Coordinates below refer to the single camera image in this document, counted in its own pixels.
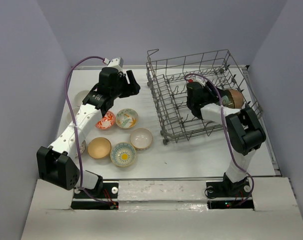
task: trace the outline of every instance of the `table surface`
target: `table surface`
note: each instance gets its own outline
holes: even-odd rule
[[[303,240],[288,179],[254,179],[255,210],[208,209],[202,180],[122,180],[118,210],[73,210],[73,191],[38,180],[21,240]]]
[[[81,155],[84,169],[102,175],[104,179],[167,179],[167,178],[202,178],[221,177],[229,166],[231,157],[223,132],[216,132],[210,136],[202,135],[190,139],[190,141],[169,142],[163,144],[160,135],[160,123],[157,117],[155,105],[150,89],[147,87],[146,69],[132,69],[136,81],[141,86],[140,93],[136,96],[117,99],[110,109],[114,114],[124,108],[131,108],[139,115],[138,123],[130,129],[121,129],[116,124],[108,130],[100,130],[93,126],[86,137],[89,144],[97,137],[109,139],[112,146],[120,142],[129,142],[130,134],[137,128],[147,128],[153,135],[153,143],[149,149],[137,151],[134,164],[128,167],[117,167],[109,156],[103,159],[93,159],[87,149]],[[180,69],[172,69],[173,73],[181,72]],[[90,90],[98,82],[100,70],[74,70],[68,95],[73,107],[75,95],[83,90]],[[248,89],[243,92],[249,99]],[[63,109],[58,134],[61,134],[68,126],[66,115],[69,109],[67,103]],[[253,176],[274,176],[275,171],[266,143],[253,157],[248,171]]]

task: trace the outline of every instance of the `red and white bowl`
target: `red and white bowl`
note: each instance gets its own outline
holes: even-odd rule
[[[115,114],[113,114],[111,111],[108,111],[105,116],[95,124],[95,127],[102,130],[109,129],[112,125],[115,124],[115,121]]]

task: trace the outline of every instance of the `bowl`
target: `bowl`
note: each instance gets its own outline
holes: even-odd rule
[[[89,90],[84,90],[76,94],[74,98],[76,106],[80,107],[83,104],[83,100],[89,92],[90,92]]]
[[[86,149],[86,141],[82,141],[81,145],[79,146],[79,150],[80,150],[80,155],[82,155],[82,153],[85,151]]]
[[[130,108],[120,110],[116,115],[116,124],[122,129],[130,129],[138,122],[138,113]]]
[[[120,142],[110,152],[111,161],[118,167],[127,167],[135,161],[136,150],[128,142]]]
[[[108,111],[106,112],[105,116],[95,124],[95,127],[98,129],[109,129],[112,125],[116,122],[116,117],[113,112]]]
[[[102,159],[110,154],[111,142],[104,137],[97,137],[88,144],[88,154],[93,159]]]
[[[145,150],[150,147],[153,142],[152,133],[146,128],[137,128],[130,135],[130,143],[137,150]]]
[[[73,112],[73,115],[76,117],[76,114],[78,113],[78,111],[80,110],[80,107],[74,107],[72,109],[72,112]],[[70,124],[72,122],[72,115],[71,115],[71,112],[69,111],[68,109],[68,113],[67,113],[67,116],[66,116],[66,121],[68,124]]]

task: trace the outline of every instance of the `wall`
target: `wall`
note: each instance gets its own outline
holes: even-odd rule
[[[21,238],[69,64],[35,0],[0,1],[0,240]]]
[[[303,216],[303,0],[289,0],[249,68],[280,170]]]
[[[71,64],[90,56],[155,60],[229,49],[250,64],[286,0],[37,0]],[[85,65],[101,64],[96,60]]]

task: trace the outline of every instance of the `gray dish rack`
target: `gray dish rack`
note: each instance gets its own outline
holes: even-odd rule
[[[163,144],[170,141],[190,140],[193,137],[221,131],[221,124],[200,120],[193,116],[187,107],[187,89],[184,76],[189,73],[202,74],[212,80],[219,88],[236,89],[242,92],[245,86],[253,101],[244,99],[244,105],[251,107],[258,118],[263,111],[255,95],[244,77],[243,72],[235,62],[230,51],[217,50],[197,53],[162,60],[152,60],[151,56],[159,49],[147,51],[147,85],[150,88],[156,107]],[[236,81],[236,75],[231,68],[238,69],[241,80]]]

